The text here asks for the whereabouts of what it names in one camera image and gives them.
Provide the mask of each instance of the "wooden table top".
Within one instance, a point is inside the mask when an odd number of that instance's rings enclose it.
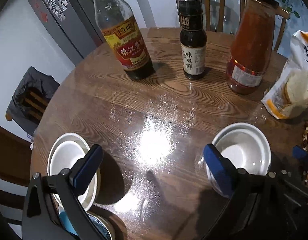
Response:
[[[156,73],[131,81],[107,44],[86,57],[50,101],[34,136],[31,173],[46,175],[49,151],[75,132],[106,152],[92,211],[106,217],[116,239],[199,239],[226,203],[211,188],[202,149],[225,126],[247,122],[271,150],[290,155],[303,123],[272,117],[260,102],[286,58],[272,53],[258,90],[235,94],[225,82],[234,36],[207,32],[208,74],[188,80],[178,28],[143,29]]]

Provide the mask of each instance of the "white label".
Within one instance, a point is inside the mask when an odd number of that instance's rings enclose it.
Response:
[[[260,84],[262,80],[262,75],[255,76],[251,75],[243,70],[241,70],[238,66],[235,66],[232,73],[232,78],[246,87],[256,87]]]
[[[189,48],[181,44],[183,54],[183,69],[191,75],[199,75],[204,72],[206,46]]]

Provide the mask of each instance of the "sauce bottle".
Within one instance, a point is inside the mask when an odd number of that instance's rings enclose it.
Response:
[[[269,66],[277,7],[275,0],[246,0],[226,67],[227,84],[239,94],[254,92]]]
[[[178,0],[182,30],[183,71],[189,79],[200,79],[204,76],[206,32],[203,30],[201,0]]]
[[[155,72],[131,7],[124,0],[93,0],[95,20],[104,38],[133,80]]]

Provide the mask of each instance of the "white and orange bag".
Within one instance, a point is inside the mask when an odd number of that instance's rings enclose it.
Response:
[[[294,33],[290,46],[280,78],[261,100],[277,119],[294,118],[308,108],[308,33]]]

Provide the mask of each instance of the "metal screw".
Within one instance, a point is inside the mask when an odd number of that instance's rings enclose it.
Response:
[[[70,169],[69,168],[64,168],[63,170],[61,170],[61,174],[62,175],[66,175],[70,172]]]
[[[33,174],[33,179],[37,179],[39,177],[39,173],[38,172],[35,172],[34,174]]]
[[[272,178],[272,179],[275,178],[275,173],[274,173],[274,172],[271,172],[271,171],[270,171],[270,172],[268,173],[268,175],[269,175],[269,177]]]
[[[239,174],[246,174],[246,170],[243,169],[243,168],[238,168],[238,169],[237,169],[237,172],[238,172]]]

